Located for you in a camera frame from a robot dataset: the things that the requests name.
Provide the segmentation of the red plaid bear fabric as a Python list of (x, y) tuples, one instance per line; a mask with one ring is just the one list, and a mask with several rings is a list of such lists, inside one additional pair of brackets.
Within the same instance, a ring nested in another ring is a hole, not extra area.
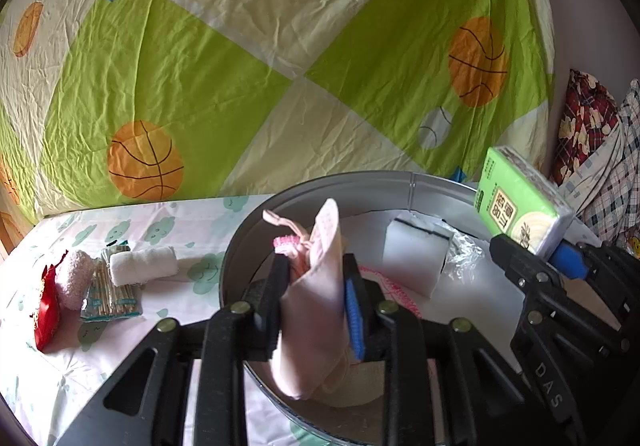
[(551, 177), (561, 186), (618, 124), (613, 95), (588, 73), (570, 69)]

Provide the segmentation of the clear plastic bag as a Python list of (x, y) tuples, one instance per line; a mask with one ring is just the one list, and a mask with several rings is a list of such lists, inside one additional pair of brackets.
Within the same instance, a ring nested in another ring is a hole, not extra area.
[(473, 236), (460, 229), (455, 229), (446, 222), (442, 222), (442, 227), (450, 238), (440, 273), (460, 285), (473, 284), (477, 276), (476, 270), (486, 259), (485, 250)]

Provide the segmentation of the red fabric pouch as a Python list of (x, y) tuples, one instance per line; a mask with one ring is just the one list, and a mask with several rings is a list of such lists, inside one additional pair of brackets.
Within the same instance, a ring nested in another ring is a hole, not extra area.
[(36, 349), (43, 352), (53, 340), (61, 320), (61, 303), (56, 289), (56, 270), (66, 258), (65, 251), (56, 264), (46, 266), (41, 275), (38, 307), (34, 315), (34, 337)]

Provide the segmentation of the green tissue pack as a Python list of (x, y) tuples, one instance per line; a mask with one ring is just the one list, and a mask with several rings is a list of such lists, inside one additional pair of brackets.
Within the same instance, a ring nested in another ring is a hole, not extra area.
[(574, 220), (558, 190), (515, 149), (488, 149), (474, 208), (492, 236), (509, 236), (524, 249), (548, 259)]

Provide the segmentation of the white cloth pink stitching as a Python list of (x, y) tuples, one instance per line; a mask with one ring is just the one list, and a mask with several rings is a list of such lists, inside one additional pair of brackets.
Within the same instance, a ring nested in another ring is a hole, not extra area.
[(386, 277), (382, 273), (368, 269), (367, 267), (360, 266), (359, 272), (364, 279), (368, 281), (375, 281), (382, 289), (384, 298), (390, 301), (396, 302), (398, 305), (405, 307), (417, 318), (422, 318), (422, 313), (416, 302), (413, 301), (405, 292), (405, 289), (394, 283), (390, 278)]

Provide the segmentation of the pack of toothpicks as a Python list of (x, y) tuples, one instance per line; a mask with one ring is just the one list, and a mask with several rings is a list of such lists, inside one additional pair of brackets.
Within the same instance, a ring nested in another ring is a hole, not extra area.
[(111, 243), (93, 260), (94, 272), (80, 308), (83, 322), (111, 322), (142, 314), (136, 287), (113, 284), (110, 258), (116, 253), (129, 251), (127, 243)]

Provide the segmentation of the pink fluffy towel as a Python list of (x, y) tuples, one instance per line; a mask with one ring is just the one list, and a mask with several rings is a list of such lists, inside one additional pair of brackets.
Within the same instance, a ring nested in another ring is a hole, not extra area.
[(96, 264), (85, 251), (67, 252), (56, 266), (55, 287), (62, 307), (79, 311), (92, 281)]

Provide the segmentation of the round metal cookie tin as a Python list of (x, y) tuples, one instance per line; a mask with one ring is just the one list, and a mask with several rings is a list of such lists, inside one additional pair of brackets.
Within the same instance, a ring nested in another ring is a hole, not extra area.
[[(270, 209), (309, 220), (322, 196), (349, 213), (383, 209), (440, 209), (450, 220), (473, 211), (469, 186), (410, 172), (331, 175), (269, 198)], [(274, 259), (255, 281), (271, 233), (258, 212), (235, 232), (222, 266), (221, 308), (209, 321), (194, 440), (199, 445), (247, 441), (244, 374), (269, 358), (282, 322), (288, 264)], [(343, 309), (356, 355), (385, 368), (381, 440), (385, 445), (556, 445), (561, 437), (524, 379), (472, 325), (424, 321), (364, 279), (356, 258), (340, 256)]]

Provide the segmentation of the pale pink cloth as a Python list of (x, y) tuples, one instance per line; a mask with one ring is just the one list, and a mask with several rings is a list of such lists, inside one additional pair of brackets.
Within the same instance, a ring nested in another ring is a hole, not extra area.
[(290, 279), (281, 302), (281, 330), (270, 359), (278, 390), (293, 400), (314, 400), (335, 408), (366, 405), (382, 396), (382, 362), (356, 359), (345, 314), (343, 240), (340, 213), (326, 199), (308, 231), (270, 210), (265, 222), (291, 232), (273, 240), (288, 259)]

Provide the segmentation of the blue white plaid fabric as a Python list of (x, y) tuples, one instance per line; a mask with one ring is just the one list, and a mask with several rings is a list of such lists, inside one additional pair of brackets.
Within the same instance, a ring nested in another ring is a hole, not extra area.
[(605, 243), (639, 254), (639, 81), (629, 84), (617, 125), (560, 186), (578, 218)]

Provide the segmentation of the green cream basketball sheet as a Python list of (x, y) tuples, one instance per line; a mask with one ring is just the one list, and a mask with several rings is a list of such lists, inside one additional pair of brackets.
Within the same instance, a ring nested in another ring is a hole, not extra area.
[(541, 166), (553, 56), (549, 0), (8, 0), (1, 211)]

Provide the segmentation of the white rolled gauze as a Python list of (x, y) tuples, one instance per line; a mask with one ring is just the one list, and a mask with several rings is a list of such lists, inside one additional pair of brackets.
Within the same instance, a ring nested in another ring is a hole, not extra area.
[(173, 247), (122, 251), (111, 255), (108, 265), (116, 287), (143, 285), (178, 274), (178, 260)]

